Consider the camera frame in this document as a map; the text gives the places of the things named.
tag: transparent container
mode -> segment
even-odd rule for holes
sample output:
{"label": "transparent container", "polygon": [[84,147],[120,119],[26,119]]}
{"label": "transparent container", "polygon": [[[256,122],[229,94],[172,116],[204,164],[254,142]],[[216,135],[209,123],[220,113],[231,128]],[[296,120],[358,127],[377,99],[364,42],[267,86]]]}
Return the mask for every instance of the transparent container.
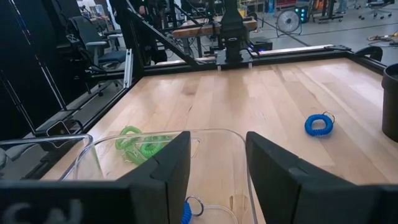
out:
{"label": "transparent container", "polygon": [[86,134],[0,141],[0,180],[64,179],[79,153],[93,146]]}
{"label": "transparent container", "polygon": [[[95,148],[86,148],[78,156],[65,180],[116,180],[148,158],[142,152],[143,147],[161,150],[158,147],[180,133],[130,134],[99,140]],[[244,139],[222,129],[190,133],[187,197],[196,196],[204,204],[203,214],[192,217],[190,223],[257,223]],[[128,149],[121,149],[129,144]],[[189,203],[193,213],[200,212],[200,204],[195,199],[190,198]]]}

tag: metal pole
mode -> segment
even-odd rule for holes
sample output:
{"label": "metal pole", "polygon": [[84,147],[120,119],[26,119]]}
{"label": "metal pole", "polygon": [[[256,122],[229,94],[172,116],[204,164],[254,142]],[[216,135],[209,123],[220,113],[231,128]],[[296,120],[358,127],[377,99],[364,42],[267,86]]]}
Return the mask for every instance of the metal pole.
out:
{"label": "metal pole", "polygon": [[202,57],[200,37],[197,37],[197,44],[198,44],[198,55],[199,57]]}
{"label": "metal pole", "polygon": [[[25,22],[21,16],[21,14],[19,13],[17,6],[14,4],[13,0],[9,0],[9,2],[12,6],[12,9],[14,10],[14,14],[16,15],[17,22],[18,22],[20,28],[22,29],[22,32],[24,33],[26,40],[28,41],[28,43],[34,45],[33,38],[31,37],[30,32],[27,30]],[[40,59],[40,52],[35,47],[33,48],[33,50],[35,53],[35,59],[39,63],[39,66],[41,67],[41,69],[43,71],[44,77],[47,80],[47,82],[49,83],[50,88],[51,88],[52,92],[54,93],[54,96],[57,99],[61,109],[67,111],[68,110],[67,106],[65,104],[65,101],[62,98],[61,93],[58,90],[57,85],[55,84],[46,64]]]}
{"label": "metal pole", "polygon": [[173,27],[177,27],[177,15],[175,14],[174,0],[169,0],[170,14],[172,16]]}
{"label": "metal pole", "polygon": [[142,53],[138,45],[137,34],[135,26],[137,23],[129,19],[130,10],[134,11],[129,1],[109,0],[112,7],[115,8],[116,13],[119,17],[119,25],[121,27],[124,42],[126,43],[127,49],[132,49],[134,57],[133,68],[136,75],[141,75],[144,71],[144,62],[142,60]]}
{"label": "metal pole", "polygon": [[32,120],[30,119],[27,111],[24,108],[24,105],[19,100],[17,93],[14,91],[14,88],[12,87],[11,83],[8,81],[6,75],[2,72],[2,70],[0,70],[0,80],[3,82],[4,87],[6,88],[8,95],[11,97],[11,100],[14,103],[15,107],[18,109],[19,112],[22,113],[23,117],[25,118],[25,121],[28,124],[30,131],[33,135],[35,135],[36,130]]}
{"label": "metal pole", "polygon": [[178,4],[174,3],[174,7],[176,7],[180,12],[184,13],[184,15],[186,15],[186,17],[191,20],[194,24],[198,25],[199,22],[194,19],[192,16],[190,16],[187,12],[185,12],[182,8],[180,8],[180,6],[178,6]]}
{"label": "metal pole", "polygon": [[184,52],[181,51],[181,49],[173,42],[171,42],[168,38],[166,38],[162,33],[160,33],[157,29],[153,28],[151,25],[149,25],[144,18],[138,15],[138,13],[135,10],[132,11],[126,11],[128,13],[128,17],[124,18],[128,21],[133,21],[135,24],[137,24],[140,28],[140,31],[143,32],[148,32],[151,33],[160,43],[162,43],[166,48],[170,49],[172,52],[174,52],[177,56],[179,56],[182,60],[187,62],[191,66],[197,66],[198,62],[194,59],[191,58],[189,55],[185,54]]}

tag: green coil keychain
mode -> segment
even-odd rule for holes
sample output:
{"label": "green coil keychain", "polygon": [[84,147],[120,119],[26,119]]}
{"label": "green coil keychain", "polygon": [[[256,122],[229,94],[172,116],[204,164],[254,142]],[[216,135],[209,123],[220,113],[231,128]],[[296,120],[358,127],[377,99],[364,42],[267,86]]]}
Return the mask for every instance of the green coil keychain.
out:
{"label": "green coil keychain", "polygon": [[[124,135],[130,132],[136,134],[142,133],[140,129],[134,126],[127,126],[120,132],[120,134]],[[137,148],[136,142],[139,138],[140,137],[136,137],[127,140],[118,139],[115,142],[116,149],[123,150],[126,159],[137,165],[140,165],[147,159],[151,158],[167,144],[167,140],[171,140],[170,136],[148,136],[144,138],[144,142],[150,141],[155,143],[143,143],[141,144],[141,147]]]}

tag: blue coil keychain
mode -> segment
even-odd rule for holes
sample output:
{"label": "blue coil keychain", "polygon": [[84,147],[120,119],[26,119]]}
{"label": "blue coil keychain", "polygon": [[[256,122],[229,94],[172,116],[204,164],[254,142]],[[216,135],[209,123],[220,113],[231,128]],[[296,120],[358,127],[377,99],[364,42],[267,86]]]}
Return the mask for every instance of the blue coil keychain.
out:
{"label": "blue coil keychain", "polygon": [[[190,199],[190,198],[194,198],[199,202],[200,209],[201,209],[201,211],[199,213],[197,213],[197,214],[192,213],[191,206],[188,203],[188,199]],[[203,202],[198,197],[196,197],[196,196],[187,197],[187,199],[185,199],[185,203],[184,203],[184,210],[182,212],[181,224],[189,224],[191,222],[192,217],[199,217],[203,214],[204,211],[205,211],[205,206],[203,205]]]}
{"label": "blue coil keychain", "polygon": [[[325,127],[322,129],[312,129],[312,124],[316,120],[322,120],[325,122]],[[335,116],[329,112],[324,112],[323,114],[313,114],[307,118],[304,124],[305,131],[311,136],[323,136],[331,133],[333,130],[333,124],[335,123]]]}

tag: black trash can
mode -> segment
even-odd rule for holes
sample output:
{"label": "black trash can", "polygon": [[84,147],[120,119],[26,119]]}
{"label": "black trash can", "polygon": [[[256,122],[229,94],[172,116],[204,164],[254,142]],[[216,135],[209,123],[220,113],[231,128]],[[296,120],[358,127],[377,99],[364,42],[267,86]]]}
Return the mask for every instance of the black trash can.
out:
{"label": "black trash can", "polygon": [[384,89],[382,130],[398,142],[398,63],[384,69],[381,86]]}

